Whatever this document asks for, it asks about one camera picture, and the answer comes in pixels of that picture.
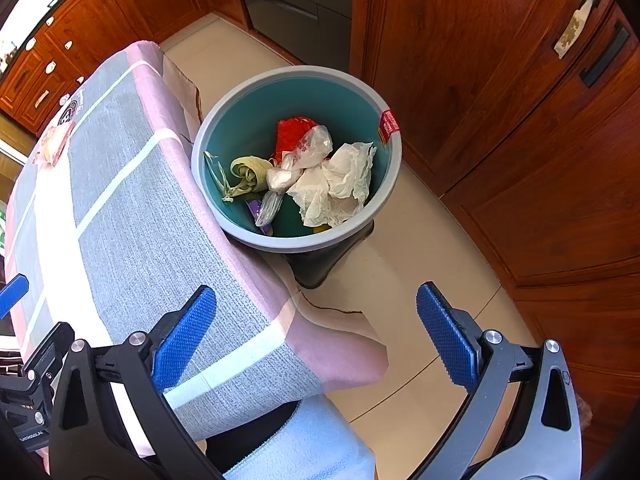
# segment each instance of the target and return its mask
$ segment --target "metal screw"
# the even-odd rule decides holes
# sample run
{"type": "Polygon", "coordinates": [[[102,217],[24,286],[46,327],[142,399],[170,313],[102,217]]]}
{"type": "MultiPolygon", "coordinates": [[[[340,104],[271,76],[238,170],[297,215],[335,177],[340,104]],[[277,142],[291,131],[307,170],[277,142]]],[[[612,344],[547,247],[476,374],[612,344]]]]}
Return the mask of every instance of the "metal screw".
{"type": "Polygon", "coordinates": [[[487,330],[484,334],[484,338],[491,344],[497,345],[502,341],[502,334],[497,330],[487,330]]]}
{"type": "Polygon", "coordinates": [[[560,345],[558,344],[558,342],[554,341],[553,339],[547,339],[545,342],[545,346],[546,349],[549,350],[552,354],[558,353],[560,349],[560,345]]]}
{"type": "Polygon", "coordinates": [[[133,346],[140,346],[145,342],[146,335],[144,332],[134,332],[129,336],[129,343],[133,346]]]}
{"type": "Polygon", "coordinates": [[[71,351],[79,352],[84,348],[84,339],[76,339],[71,343],[71,351]]]}

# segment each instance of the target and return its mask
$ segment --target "drawer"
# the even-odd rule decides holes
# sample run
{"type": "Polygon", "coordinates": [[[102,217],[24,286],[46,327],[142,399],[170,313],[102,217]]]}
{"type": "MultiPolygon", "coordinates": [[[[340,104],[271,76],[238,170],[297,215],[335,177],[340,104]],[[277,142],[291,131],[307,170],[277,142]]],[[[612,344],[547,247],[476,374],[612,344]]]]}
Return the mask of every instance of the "drawer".
{"type": "Polygon", "coordinates": [[[28,90],[34,85],[46,64],[49,53],[37,42],[29,50],[23,50],[0,85],[0,108],[14,117],[28,90]]]}
{"type": "Polygon", "coordinates": [[[41,127],[68,86],[68,78],[59,70],[50,74],[42,72],[36,83],[25,92],[22,104],[14,116],[15,120],[32,134],[40,136],[41,127]]]}

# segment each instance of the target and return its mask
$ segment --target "sticker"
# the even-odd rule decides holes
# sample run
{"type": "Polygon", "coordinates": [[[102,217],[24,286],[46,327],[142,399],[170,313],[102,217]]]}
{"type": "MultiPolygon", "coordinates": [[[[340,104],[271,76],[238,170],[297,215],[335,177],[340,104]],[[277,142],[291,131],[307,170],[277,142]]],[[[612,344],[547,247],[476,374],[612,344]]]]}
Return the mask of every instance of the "sticker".
{"type": "Polygon", "coordinates": [[[60,115],[60,118],[58,119],[58,126],[60,126],[60,124],[68,123],[75,114],[82,110],[83,105],[84,88],[81,88],[78,97],[73,98],[73,100],[69,101],[66,105],[65,111],[62,112],[62,115],[60,115]]]}
{"type": "Polygon", "coordinates": [[[391,113],[391,110],[382,112],[382,117],[380,117],[380,126],[378,127],[378,135],[380,136],[380,140],[382,140],[382,144],[388,143],[391,134],[399,131],[400,126],[398,126],[396,118],[391,113]]]}
{"type": "Polygon", "coordinates": [[[76,110],[78,110],[78,101],[74,99],[73,101],[69,102],[69,104],[66,106],[65,111],[62,112],[62,115],[60,115],[60,118],[58,119],[58,126],[60,126],[60,124],[68,123],[73,118],[76,110]]]}

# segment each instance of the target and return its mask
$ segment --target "blue gripper pad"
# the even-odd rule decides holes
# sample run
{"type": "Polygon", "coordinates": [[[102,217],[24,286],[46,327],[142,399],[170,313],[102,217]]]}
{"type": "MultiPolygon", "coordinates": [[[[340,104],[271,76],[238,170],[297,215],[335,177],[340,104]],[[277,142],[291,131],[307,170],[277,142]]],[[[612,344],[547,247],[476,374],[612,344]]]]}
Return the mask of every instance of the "blue gripper pad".
{"type": "Polygon", "coordinates": [[[7,315],[18,301],[29,290],[29,280],[24,274],[17,274],[14,279],[0,290],[0,319],[7,315]]]}
{"type": "Polygon", "coordinates": [[[478,357],[460,325],[453,319],[452,307],[433,282],[423,283],[416,296],[418,316],[431,337],[447,373],[454,384],[468,393],[478,384],[478,357]]]}
{"type": "Polygon", "coordinates": [[[192,296],[190,302],[191,306],[188,302],[188,310],[154,357],[151,380],[160,393],[178,384],[187,363],[216,317],[216,294],[208,286],[201,287],[199,294],[195,298],[192,296]]]}

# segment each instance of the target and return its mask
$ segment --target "light blue cloth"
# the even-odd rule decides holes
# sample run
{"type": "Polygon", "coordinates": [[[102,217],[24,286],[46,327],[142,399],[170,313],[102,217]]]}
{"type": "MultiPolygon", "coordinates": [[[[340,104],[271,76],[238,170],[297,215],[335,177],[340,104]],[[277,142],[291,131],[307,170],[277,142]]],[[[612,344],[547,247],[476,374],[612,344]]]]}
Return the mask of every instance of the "light blue cloth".
{"type": "Polygon", "coordinates": [[[373,480],[373,452],[324,395],[300,401],[289,421],[226,480],[373,480]]]}

